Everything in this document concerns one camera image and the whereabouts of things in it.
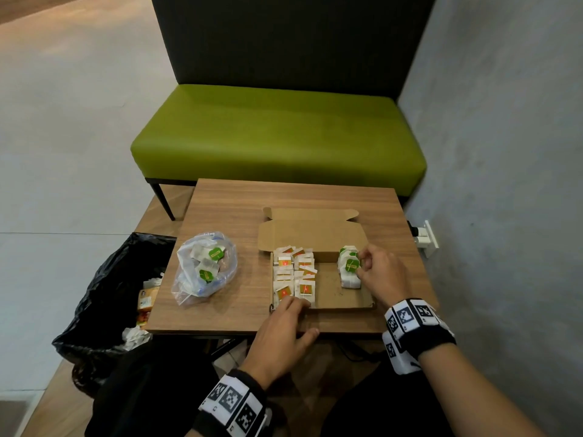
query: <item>person's leg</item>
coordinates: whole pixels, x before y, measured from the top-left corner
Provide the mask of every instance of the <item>person's leg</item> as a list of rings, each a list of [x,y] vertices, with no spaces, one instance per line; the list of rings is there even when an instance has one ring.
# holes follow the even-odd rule
[[[328,414],[321,436],[453,435],[441,406],[422,371],[399,376],[390,362],[348,391]]]
[[[219,381],[188,337],[160,337],[128,352],[98,391],[86,437],[184,437]]]

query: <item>wooden table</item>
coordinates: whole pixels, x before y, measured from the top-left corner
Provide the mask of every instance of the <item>wooden table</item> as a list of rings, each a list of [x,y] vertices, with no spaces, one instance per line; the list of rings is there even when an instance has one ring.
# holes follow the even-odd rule
[[[254,334],[269,315],[271,277],[269,255],[257,248],[258,227],[266,219],[262,208],[354,208],[369,242],[399,256],[409,269],[413,293],[438,307],[403,210],[393,189],[278,182],[200,179],[196,184],[178,240],[168,264],[150,319],[152,333],[191,333],[200,336]],[[221,231],[237,245],[235,279],[205,301],[178,306],[170,292],[176,276],[176,251],[196,234]],[[352,337],[382,333],[384,308],[361,312],[309,313],[301,330],[348,333]]]

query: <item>person's right arm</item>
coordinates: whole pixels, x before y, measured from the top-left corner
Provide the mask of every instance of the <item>person's right arm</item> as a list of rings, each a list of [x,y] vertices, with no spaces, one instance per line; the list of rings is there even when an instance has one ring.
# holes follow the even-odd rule
[[[413,297],[407,269],[398,257],[375,245],[368,245],[359,257],[360,280],[387,307]],[[544,435],[456,345],[422,352],[419,364],[457,437]]]

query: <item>wristband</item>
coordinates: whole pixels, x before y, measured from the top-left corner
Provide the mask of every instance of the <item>wristband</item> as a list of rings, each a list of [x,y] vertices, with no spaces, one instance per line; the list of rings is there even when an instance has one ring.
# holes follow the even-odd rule
[[[390,362],[397,374],[420,371],[419,355],[444,343],[455,344],[454,333],[423,299],[411,298],[385,313],[388,331],[383,334]]]
[[[267,417],[266,399],[253,377],[233,369],[200,404],[193,429],[203,436],[255,436]]]

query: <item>green seat cushion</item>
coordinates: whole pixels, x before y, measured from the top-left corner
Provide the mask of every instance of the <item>green seat cushion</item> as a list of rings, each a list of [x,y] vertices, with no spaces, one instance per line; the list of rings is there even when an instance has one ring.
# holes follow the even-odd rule
[[[389,98],[182,84],[132,144],[146,178],[390,187],[426,163]]]

